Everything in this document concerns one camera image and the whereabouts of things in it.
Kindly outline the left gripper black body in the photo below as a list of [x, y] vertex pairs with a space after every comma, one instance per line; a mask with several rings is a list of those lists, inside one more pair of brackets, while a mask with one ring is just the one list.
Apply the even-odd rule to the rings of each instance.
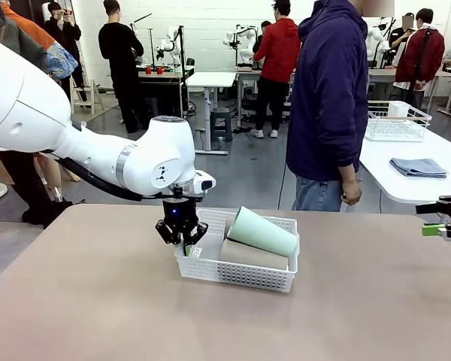
[[196, 202], [192, 199], [165, 199], [164, 221], [172, 232], [191, 233], [198, 223]]

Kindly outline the person's right hand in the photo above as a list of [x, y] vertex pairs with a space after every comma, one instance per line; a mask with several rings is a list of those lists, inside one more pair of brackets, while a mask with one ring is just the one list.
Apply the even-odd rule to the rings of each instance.
[[355, 177], [352, 180], [346, 180], [342, 183], [342, 202], [347, 205], [355, 205], [360, 201], [362, 197], [362, 190], [359, 186], [359, 182]]

